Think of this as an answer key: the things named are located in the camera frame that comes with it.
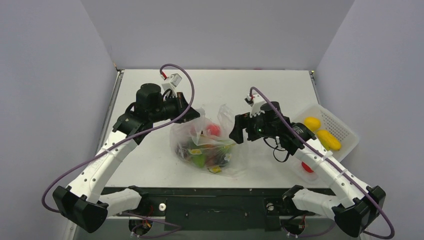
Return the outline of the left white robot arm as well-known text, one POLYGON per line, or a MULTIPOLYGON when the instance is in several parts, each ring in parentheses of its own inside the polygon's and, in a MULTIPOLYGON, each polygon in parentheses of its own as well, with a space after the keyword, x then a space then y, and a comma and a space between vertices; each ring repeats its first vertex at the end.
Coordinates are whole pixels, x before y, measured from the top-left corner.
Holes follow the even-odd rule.
POLYGON ((102 195, 102 192, 120 164, 147 134, 200 117, 192 108, 193 101, 193 96, 186 100, 182 92, 165 98, 159 85, 143 84, 136 92, 135 102, 118 117, 94 159, 85 163, 85 169, 66 187, 57 186, 53 191, 59 213, 88 233, 98 230, 110 216, 130 210, 136 215, 145 214, 149 201, 141 188, 133 185, 115 193, 102 195))

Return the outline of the red fake apple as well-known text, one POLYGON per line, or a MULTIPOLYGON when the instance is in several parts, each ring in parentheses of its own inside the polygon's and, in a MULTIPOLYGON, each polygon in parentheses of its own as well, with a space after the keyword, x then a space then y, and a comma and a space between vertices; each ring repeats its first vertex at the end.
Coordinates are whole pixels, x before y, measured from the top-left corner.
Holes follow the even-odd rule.
POLYGON ((307 172, 307 173, 313 173, 314 171, 304 162, 301 162, 301 166, 302 168, 307 172))

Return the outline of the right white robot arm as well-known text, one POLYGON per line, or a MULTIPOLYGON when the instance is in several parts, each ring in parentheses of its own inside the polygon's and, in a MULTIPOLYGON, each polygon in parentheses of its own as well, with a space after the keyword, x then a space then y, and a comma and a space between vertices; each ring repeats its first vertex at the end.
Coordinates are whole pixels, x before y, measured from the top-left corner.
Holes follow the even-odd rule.
POLYGON ((379 216, 386 218, 385 191, 357 179, 327 150, 301 122, 292 122, 280 111, 279 103, 260 103, 256 112, 237 114, 229 137, 237 144, 245 140, 274 139, 287 153, 305 163, 333 192, 315 192, 295 185, 282 195, 289 214, 314 213, 328 219, 347 235, 358 237, 379 216))

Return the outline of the clear plastic bag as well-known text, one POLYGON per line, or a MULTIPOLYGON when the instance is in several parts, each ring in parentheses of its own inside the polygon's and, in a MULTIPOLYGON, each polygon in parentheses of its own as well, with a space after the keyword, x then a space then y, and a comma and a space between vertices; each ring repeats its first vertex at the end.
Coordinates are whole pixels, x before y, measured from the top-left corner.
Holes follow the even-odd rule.
POLYGON ((214 175, 237 177, 248 168, 248 146, 237 144, 229 134, 235 124, 235 114, 231 108, 223 104, 217 113, 217 122, 206 116, 203 108, 198 108, 200 117, 186 123, 174 124, 169 133, 170 149, 173 155, 198 171, 214 175), (206 126, 217 124, 221 127, 221 136, 206 134, 206 126), (203 168, 192 163, 192 156, 205 155, 203 168))

